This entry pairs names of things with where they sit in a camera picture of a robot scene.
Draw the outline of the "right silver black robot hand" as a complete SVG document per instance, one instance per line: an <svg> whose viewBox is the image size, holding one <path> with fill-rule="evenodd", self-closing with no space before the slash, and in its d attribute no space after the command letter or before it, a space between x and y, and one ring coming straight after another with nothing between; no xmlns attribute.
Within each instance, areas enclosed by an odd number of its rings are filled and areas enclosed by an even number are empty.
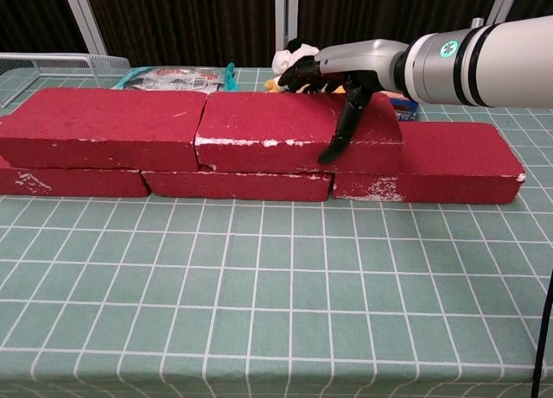
<svg viewBox="0 0 553 398"><path fill-rule="evenodd" d="M328 164L346 150L375 92L400 91L394 70L407 48L405 43L384 39L325 47L296 60L280 76L278 85L291 92L305 85L309 92L333 92L340 85L345 89L344 108L318 163Z"/></svg>

